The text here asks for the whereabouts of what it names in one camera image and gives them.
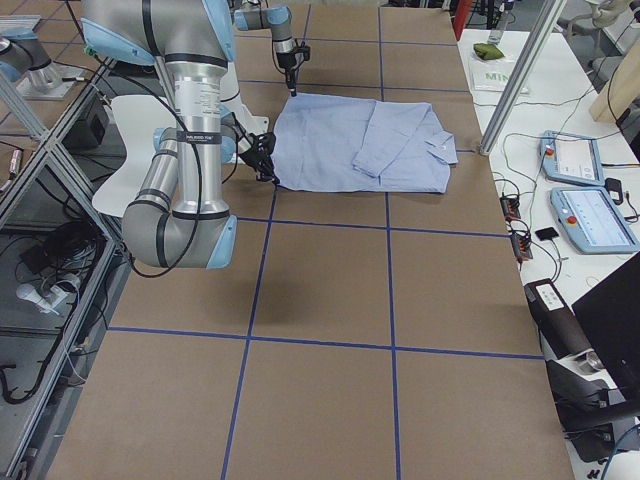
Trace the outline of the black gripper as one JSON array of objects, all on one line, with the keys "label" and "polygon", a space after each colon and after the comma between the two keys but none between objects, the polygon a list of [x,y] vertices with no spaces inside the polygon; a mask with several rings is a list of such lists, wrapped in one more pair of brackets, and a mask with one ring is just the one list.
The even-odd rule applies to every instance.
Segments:
[{"label": "black gripper", "polygon": [[261,182],[278,183],[271,155],[276,144],[273,132],[256,135],[247,133],[241,141],[240,158],[256,172],[256,179]]},{"label": "black gripper", "polygon": [[291,97],[297,96],[298,73],[301,66],[305,63],[296,56],[297,46],[300,44],[301,43],[277,44],[278,66],[284,72],[285,83]]}]

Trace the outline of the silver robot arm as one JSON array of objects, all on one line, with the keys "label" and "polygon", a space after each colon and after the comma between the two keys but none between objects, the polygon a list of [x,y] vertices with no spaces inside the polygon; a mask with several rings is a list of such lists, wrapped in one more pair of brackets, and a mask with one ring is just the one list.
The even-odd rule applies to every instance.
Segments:
[{"label": "silver robot arm", "polygon": [[226,267],[237,219],[222,197],[221,80],[235,59],[225,1],[85,1],[83,33],[97,53],[137,65],[164,60],[176,124],[122,222],[132,257],[167,269]]},{"label": "silver robot arm", "polygon": [[274,67],[284,77],[291,97],[297,96],[302,65],[311,58],[311,47],[292,33],[292,13],[287,5],[267,6],[266,1],[248,2],[233,13],[239,31],[269,30]]}]

